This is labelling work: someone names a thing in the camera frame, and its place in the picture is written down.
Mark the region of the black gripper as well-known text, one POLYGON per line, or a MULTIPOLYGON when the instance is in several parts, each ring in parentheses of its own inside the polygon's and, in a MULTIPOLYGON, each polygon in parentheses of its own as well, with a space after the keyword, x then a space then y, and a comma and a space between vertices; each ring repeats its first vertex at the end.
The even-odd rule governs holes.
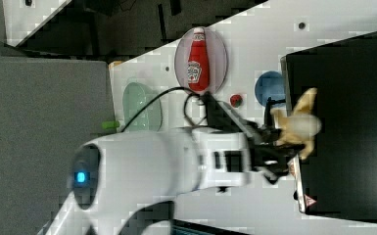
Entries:
POLYGON ((276 183, 289 174, 288 162, 303 148, 302 144, 276 144, 280 132, 275 127, 259 127, 257 133, 260 142, 254 145, 251 152, 251 170, 262 172, 269 183, 276 183))

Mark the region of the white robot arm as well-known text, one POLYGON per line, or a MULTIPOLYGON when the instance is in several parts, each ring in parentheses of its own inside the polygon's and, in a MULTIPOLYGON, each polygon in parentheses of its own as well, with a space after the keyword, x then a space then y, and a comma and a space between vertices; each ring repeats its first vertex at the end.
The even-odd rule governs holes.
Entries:
POLYGON ((117 133, 74 153, 70 191, 37 235, 170 235, 175 200, 191 192, 244 187, 256 172, 288 174, 290 148, 209 127, 117 133))

